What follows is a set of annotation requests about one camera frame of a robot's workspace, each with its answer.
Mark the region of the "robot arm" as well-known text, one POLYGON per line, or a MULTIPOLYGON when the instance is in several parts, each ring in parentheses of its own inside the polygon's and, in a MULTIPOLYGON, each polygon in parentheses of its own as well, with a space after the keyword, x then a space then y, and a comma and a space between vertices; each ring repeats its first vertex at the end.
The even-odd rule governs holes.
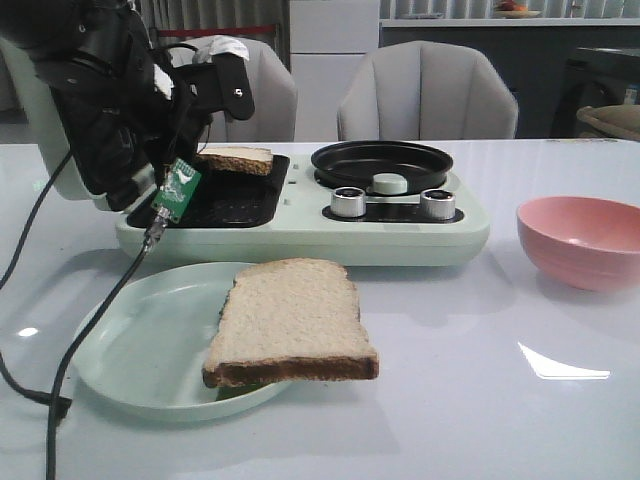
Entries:
POLYGON ((255 110, 243 56, 176 66, 131 1, 5 1, 1 51, 57 191, 129 209, 192 161, 215 112, 255 110))

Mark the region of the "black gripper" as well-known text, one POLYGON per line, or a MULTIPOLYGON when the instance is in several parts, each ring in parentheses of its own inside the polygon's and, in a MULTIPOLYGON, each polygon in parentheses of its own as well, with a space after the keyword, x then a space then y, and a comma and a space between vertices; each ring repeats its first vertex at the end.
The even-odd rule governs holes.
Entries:
MULTIPOLYGON (((255 112, 245 60, 225 53, 213 56, 222 110, 248 120, 255 112)), ((199 137, 211 122, 207 95, 191 84, 190 68, 131 64, 124 75, 124 126, 131 137, 135 165, 165 165, 177 157, 191 161, 199 137)))

